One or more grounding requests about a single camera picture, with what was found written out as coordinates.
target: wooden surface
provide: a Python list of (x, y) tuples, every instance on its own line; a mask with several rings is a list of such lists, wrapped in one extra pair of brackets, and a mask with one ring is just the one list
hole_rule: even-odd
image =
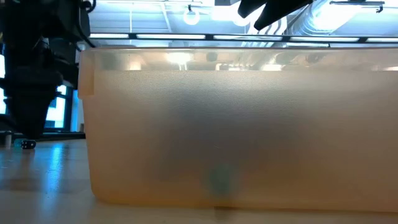
[(97, 201), (84, 140), (0, 149), (0, 223), (398, 223), (393, 213), (137, 208)]

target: duct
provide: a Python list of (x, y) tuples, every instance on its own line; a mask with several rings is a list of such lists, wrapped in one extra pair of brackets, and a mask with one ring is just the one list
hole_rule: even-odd
[[(330, 4), (331, 1), (314, 1), (299, 14), (293, 24), (288, 26), (285, 34), (330, 35), (361, 10), (361, 6), (341, 6)], [(287, 47), (287, 44), (275, 43), (272, 47)]]

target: orange tinted container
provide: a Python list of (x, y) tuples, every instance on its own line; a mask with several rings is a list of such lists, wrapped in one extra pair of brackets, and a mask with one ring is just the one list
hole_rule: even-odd
[(397, 58), (86, 50), (92, 190), (131, 205), (398, 212)]

